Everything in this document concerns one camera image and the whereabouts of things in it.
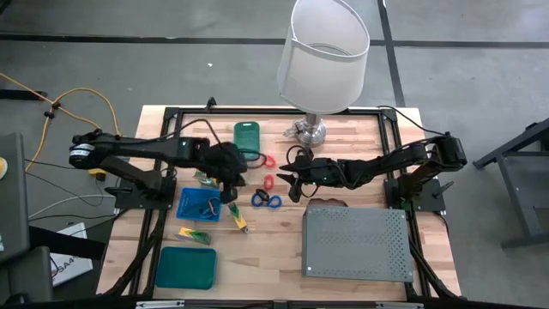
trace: green container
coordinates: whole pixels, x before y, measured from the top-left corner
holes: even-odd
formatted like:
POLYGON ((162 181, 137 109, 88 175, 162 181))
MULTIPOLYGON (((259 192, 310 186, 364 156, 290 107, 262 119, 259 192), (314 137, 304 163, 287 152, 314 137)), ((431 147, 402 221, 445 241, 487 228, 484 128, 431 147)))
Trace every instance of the green container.
MULTIPOLYGON (((238 149, 247 149, 259 152, 260 137, 259 124, 255 121, 240 122, 234 125, 234 134, 232 141, 238 149)), ((248 161, 259 159, 259 154, 244 153, 244 158, 248 161)))
POLYGON ((216 264, 214 249, 165 247, 160 253, 156 286, 210 289, 214 285, 216 264))

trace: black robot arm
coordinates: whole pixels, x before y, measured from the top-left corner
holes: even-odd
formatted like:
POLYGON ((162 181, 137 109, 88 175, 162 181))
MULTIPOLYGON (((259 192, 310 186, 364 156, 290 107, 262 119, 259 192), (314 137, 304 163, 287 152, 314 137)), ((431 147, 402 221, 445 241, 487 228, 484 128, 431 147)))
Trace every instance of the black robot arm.
POLYGON ((194 167, 223 184, 220 199, 229 203, 237 198, 240 175, 247 170, 244 156, 231 142, 209 145, 207 138, 172 137, 151 140, 120 137, 101 130, 74 136, 69 163, 76 168, 101 168, 136 185, 143 195, 155 198, 163 193, 159 171, 143 171, 117 156, 159 159, 175 167, 194 167))
POLYGON ((331 160, 314 158, 310 150, 300 150, 293 163, 281 170, 296 173, 277 174, 292 185, 288 195, 295 203, 301 198, 302 185, 329 186, 354 190, 382 175, 412 165, 419 165, 413 172, 398 178, 401 197, 408 198, 421 192, 423 184, 441 172, 454 172, 467 164, 462 143, 450 134, 412 142, 376 159, 331 160))

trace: gray metal box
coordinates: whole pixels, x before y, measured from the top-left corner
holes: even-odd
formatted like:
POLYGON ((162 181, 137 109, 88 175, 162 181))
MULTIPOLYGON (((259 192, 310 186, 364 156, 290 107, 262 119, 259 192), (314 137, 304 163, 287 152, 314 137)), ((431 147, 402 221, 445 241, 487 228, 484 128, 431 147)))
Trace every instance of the gray metal box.
POLYGON ((309 206, 303 217, 303 275, 412 282, 404 210, 309 206))

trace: green lid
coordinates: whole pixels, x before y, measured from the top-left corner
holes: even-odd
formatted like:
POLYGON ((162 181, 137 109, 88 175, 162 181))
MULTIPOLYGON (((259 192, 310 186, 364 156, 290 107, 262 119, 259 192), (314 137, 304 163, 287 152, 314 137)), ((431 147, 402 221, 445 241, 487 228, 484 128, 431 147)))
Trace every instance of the green lid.
POLYGON ((211 248, 165 247, 156 275, 158 288, 210 289, 217 255, 211 248))

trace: yellow cable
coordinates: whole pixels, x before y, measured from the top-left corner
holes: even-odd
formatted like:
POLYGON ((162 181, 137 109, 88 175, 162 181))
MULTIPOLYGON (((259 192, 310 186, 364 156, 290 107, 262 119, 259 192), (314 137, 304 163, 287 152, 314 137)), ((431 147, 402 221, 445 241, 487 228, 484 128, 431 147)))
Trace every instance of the yellow cable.
POLYGON ((118 129, 118 120, 117 120, 117 114, 114 112, 114 108, 112 107, 112 103, 109 101, 109 99, 107 99, 103 94, 101 94, 99 91, 95 90, 95 89, 91 89, 91 88, 74 88, 74 89, 71 89, 67 92, 65 92, 64 94, 61 94, 57 97, 57 99, 55 99, 54 102, 57 102, 59 100, 61 100, 62 98, 64 98, 65 96, 67 96, 68 94, 72 94, 76 91, 88 91, 88 92, 91 92, 92 94, 97 94, 97 96, 99 96, 101 99, 103 99, 103 101, 109 106, 109 108, 111 109, 111 114, 112 114, 112 121, 114 122, 114 130, 117 132, 118 135, 122 135, 122 133, 120 133, 120 130, 118 129))
POLYGON ((28 170, 33 165, 33 162, 36 161, 36 158, 40 155, 40 152, 42 152, 42 148, 44 147, 44 141, 45 141, 45 134, 48 131, 48 124, 50 123, 50 118, 46 117, 44 122, 44 127, 42 128, 42 137, 40 138, 40 144, 38 146, 38 149, 36 149, 36 153, 34 153, 33 158, 30 162, 28 162, 27 167, 25 167, 25 172, 28 172, 28 170))
MULTIPOLYGON (((0 76, 7 79, 10 82, 13 82, 14 84, 18 85, 19 87, 26 89, 28 92, 30 92, 31 94, 36 95, 37 97, 41 98, 42 100, 44 100, 46 102, 49 102, 51 105, 54 105, 56 102, 61 100, 66 95, 72 94, 73 92, 76 92, 76 91, 88 91, 88 92, 91 92, 93 94, 97 94, 101 99, 103 99, 105 101, 105 103, 109 106, 109 109, 111 109, 112 120, 114 122, 114 129, 116 130, 118 135, 120 135, 120 136, 122 135, 122 133, 118 129, 117 114, 114 112, 114 108, 112 107, 112 103, 103 94, 101 94, 99 91, 97 91, 95 89, 91 89, 91 88, 74 88, 74 89, 71 89, 71 90, 65 92, 64 94, 59 95, 55 100, 50 100, 50 99, 46 98, 45 96, 43 96, 42 94, 37 93, 36 91, 32 90, 31 88, 25 86, 24 84, 22 84, 18 81, 16 81, 15 79, 5 75, 2 72, 0 72, 0 76)), ((100 129, 98 124, 96 124, 94 121, 92 121, 88 118, 84 118, 84 117, 80 117, 78 115, 75 115, 74 113, 69 112, 66 109, 62 108, 62 107, 59 107, 59 109, 62 112, 66 113, 67 115, 71 116, 72 118, 81 120, 85 123, 91 124, 92 126, 94 126, 97 129, 100 129)), ((25 172, 27 172, 31 168, 31 166, 33 165, 32 161, 36 161, 36 159, 40 155, 40 152, 42 152, 42 148, 44 147, 45 136, 46 136, 46 133, 47 133, 47 130, 48 130, 49 123, 50 123, 50 118, 46 117, 45 122, 44 122, 44 127, 42 128, 42 137, 40 138, 40 144, 38 146, 38 149, 36 150, 36 153, 34 153, 33 159, 31 160, 31 162, 29 162, 29 164, 25 168, 25 172)))
POLYGON ((91 124, 92 126, 94 126, 94 127, 97 128, 97 129, 101 129, 100 126, 99 126, 98 124, 96 124, 95 122, 93 122, 92 120, 90 120, 90 119, 88 119, 88 118, 84 118, 84 117, 77 116, 77 115, 75 115, 74 113, 69 112, 69 111, 67 111, 66 109, 62 108, 62 107, 59 107, 59 109, 60 109, 62 112, 66 113, 67 115, 71 116, 72 118, 75 118, 75 119, 81 120, 81 121, 83 121, 83 122, 89 123, 89 124, 91 124))
POLYGON ((13 79, 13 78, 11 78, 11 77, 5 75, 4 73, 0 72, 0 76, 2 76, 3 78, 7 79, 7 80, 10 81, 10 82, 13 82, 15 85, 17 85, 17 86, 19 86, 19 87, 21 87, 21 88, 25 88, 28 92, 30 92, 30 93, 36 95, 37 97, 41 98, 42 100, 48 101, 48 102, 50 102, 50 104, 53 104, 53 101, 52 101, 52 100, 46 98, 46 97, 45 97, 44 95, 42 95, 42 94, 37 93, 36 91, 32 90, 31 88, 29 88, 29 87, 23 85, 22 83, 16 81, 16 80, 13 79))

